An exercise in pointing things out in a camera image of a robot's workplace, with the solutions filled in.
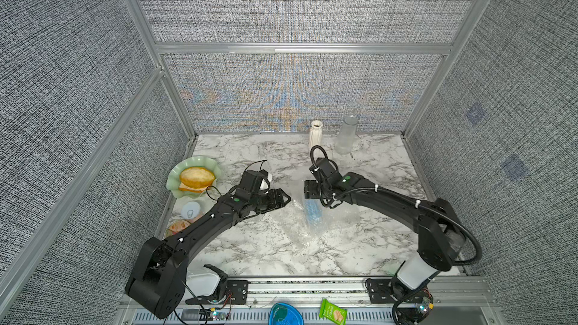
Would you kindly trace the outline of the blue ribbed glass vase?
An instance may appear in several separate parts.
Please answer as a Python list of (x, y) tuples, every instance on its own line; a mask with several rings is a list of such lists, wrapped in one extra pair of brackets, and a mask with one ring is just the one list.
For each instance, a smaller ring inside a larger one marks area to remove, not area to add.
[(305, 199), (303, 209), (306, 216), (306, 222), (311, 228), (322, 225), (322, 205), (317, 199)]

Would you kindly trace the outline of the bubble blue item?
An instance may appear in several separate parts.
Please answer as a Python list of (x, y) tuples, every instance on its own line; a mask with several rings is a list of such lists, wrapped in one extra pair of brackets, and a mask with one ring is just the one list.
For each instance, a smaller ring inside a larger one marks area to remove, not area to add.
[[(304, 204), (304, 199), (298, 199), (302, 205)], [(302, 251), (305, 255), (313, 257), (323, 257), (331, 251), (335, 251), (343, 242), (343, 236), (340, 235), (335, 226), (334, 216), (331, 213), (333, 209), (326, 208), (322, 206), (322, 225), (320, 227), (312, 228), (314, 233), (313, 244)]]

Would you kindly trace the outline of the white ribbed ceramic vase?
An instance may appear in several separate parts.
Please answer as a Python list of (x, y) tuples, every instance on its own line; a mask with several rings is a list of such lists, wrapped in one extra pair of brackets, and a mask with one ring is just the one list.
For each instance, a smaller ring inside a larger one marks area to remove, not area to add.
[(309, 129), (309, 149), (321, 146), (323, 140), (323, 126), (320, 120), (313, 120)]

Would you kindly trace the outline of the clear glass vase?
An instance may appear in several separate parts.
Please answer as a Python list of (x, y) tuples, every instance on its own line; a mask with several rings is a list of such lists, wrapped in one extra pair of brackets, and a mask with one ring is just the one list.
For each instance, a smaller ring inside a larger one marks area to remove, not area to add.
[(335, 144), (335, 151), (338, 154), (346, 155), (351, 152), (356, 138), (358, 124), (359, 118), (354, 115), (349, 115), (343, 118)]

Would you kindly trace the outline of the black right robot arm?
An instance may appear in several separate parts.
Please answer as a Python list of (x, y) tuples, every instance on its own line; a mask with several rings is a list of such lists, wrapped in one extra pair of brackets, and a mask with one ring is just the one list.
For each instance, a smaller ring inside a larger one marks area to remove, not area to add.
[(441, 272), (453, 266), (474, 265), (482, 259), (479, 240), (458, 219), (445, 200), (420, 200), (382, 187), (364, 176), (341, 174), (326, 150), (315, 145), (310, 149), (314, 177), (304, 185), (304, 197), (318, 200), (326, 209), (344, 204), (379, 212), (412, 230), (418, 236), (417, 254), (400, 265), (391, 278), (388, 291), (397, 309), (418, 295)]

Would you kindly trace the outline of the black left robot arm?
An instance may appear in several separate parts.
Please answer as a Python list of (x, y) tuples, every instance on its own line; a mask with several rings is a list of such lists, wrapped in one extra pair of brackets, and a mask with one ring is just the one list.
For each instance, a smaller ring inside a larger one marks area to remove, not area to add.
[(187, 292), (188, 266), (212, 240), (251, 215), (284, 208), (291, 197), (282, 189), (248, 192), (236, 188), (185, 230), (166, 239), (152, 237), (141, 247), (125, 294), (159, 319), (172, 314)]

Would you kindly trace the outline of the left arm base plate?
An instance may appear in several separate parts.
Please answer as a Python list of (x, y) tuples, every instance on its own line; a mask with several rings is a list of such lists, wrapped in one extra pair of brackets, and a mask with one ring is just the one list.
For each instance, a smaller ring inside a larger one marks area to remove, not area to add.
[(187, 305), (211, 305), (221, 307), (228, 304), (245, 305), (248, 296), (248, 281), (227, 280), (218, 282), (215, 286), (203, 290), (202, 293), (194, 291), (193, 296), (189, 291), (186, 293)]

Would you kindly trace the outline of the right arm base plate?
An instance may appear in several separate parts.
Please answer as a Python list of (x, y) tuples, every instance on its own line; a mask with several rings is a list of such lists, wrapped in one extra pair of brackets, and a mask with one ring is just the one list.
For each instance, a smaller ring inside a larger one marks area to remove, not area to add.
[[(393, 305), (412, 291), (405, 287), (402, 282), (392, 278), (368, 278), (365, 281), (365, 287), (372, 304)], [(433, 295), (425, 288), (406, 299), (403, 304), (422, 304), (424, 301), (433, 302), (433, 299)]]

